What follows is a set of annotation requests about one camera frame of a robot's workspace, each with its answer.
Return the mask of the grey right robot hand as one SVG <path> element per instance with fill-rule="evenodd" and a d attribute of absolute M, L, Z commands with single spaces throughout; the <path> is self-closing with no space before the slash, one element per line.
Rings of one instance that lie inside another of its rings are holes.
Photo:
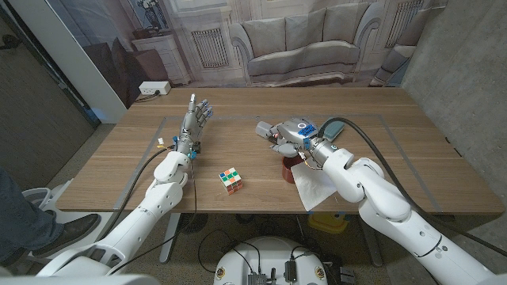
<path fill-rule="evenodd" d="M 319 137 L 319 129 L 311 120 L 293 118 L 272 128 L 276 143 L 270 148 L 284 157 L 293 158 L 304 150 L 313 150 L 324 138 Z"/>

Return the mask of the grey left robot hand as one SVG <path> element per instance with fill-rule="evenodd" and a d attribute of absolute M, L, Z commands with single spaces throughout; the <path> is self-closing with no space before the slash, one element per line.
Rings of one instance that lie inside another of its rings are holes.
<path fill-rule="evenodd" d="M 196 95 L 190 97 L 189 108 L 181 122 L 180 133 L 177 136 L 175 151 L 189 156 L 200 148 L 200 138 L 208 120 L 212 117 L 212 106 L 204 99 L 196 102 Z"/>

